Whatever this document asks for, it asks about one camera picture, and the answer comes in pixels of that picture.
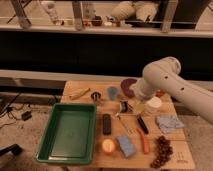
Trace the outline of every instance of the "green plastic tray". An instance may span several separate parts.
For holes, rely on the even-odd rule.
[[[89,164],[95,122],[96,107],[93,104],[55,104],[39,146],[37,161]]]

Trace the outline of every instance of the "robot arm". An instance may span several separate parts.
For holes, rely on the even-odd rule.
[[[174,57],[148,64],[134,86],[136,98],[148,100],[161,89],[213,124],[213,93],[182,79],[180,70],[180,62]]]

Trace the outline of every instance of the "remote control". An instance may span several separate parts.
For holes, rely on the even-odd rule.
[[[111,116],[110,114],[103,114],[103,134],[111,134]]]

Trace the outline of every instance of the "paper cup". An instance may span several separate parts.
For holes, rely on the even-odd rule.
[[[156,113],[157,110],[162,106],[162,101],[158,97],[153,97],[145,104],[146,113]]]

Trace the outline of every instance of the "grapes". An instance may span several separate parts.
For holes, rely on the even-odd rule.
[[[171,158],[173,154],[173,149],[170,146],[170,140],[167,140],[164,136],[160,136],[157,140],[157,157],[150,164],[152,168],[160,168],[164,166]]]

